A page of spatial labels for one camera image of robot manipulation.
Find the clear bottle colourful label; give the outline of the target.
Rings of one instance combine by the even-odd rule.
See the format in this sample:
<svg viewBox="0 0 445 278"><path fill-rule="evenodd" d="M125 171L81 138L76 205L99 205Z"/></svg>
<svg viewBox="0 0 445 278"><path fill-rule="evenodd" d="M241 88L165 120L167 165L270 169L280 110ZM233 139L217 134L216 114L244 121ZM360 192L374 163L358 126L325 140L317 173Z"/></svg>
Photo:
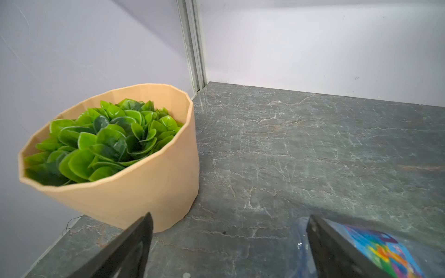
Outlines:
<svg viewBox="0 0 445 278"><path fill-rule="evenodd" d="M287 278L319 278L306 232L308 220L309 217L299 218L290 230ZM386 232L324 220L390 278L442 278L445 275L443 251Z"/></svg>

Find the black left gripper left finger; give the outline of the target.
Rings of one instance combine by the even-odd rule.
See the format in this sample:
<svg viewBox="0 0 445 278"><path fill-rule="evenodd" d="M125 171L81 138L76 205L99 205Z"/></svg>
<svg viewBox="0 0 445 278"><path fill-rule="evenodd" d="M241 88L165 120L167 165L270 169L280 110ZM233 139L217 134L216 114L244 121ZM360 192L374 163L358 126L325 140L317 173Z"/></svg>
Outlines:
<svg viewBox="0 0 445 278"><path fill-rule="evenodd" d="M143 278L153 239L154 222L147 213L101 252L70 275L71 278Z"/></svg>

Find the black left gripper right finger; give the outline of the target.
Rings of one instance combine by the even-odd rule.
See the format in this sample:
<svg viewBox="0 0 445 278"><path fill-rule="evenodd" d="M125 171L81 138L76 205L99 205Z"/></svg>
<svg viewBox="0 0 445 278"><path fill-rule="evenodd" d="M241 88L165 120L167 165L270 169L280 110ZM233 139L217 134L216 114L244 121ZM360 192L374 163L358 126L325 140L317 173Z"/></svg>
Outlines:
<svg viewBox="0 0 445 278"><path fill-rule="evenodd" d="M311 215L306 232L320 278L390 277L321 217Z"/></svg>

